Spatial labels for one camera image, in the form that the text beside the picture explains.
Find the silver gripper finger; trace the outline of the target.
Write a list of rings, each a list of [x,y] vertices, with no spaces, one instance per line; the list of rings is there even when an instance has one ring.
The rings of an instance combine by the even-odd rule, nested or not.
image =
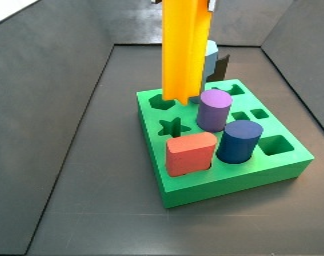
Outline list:
[[[214,12],[214,10],[216,10],[216,3],[217,3],[217,0],[209,0],[208,1],[208,10],[210,12]]]

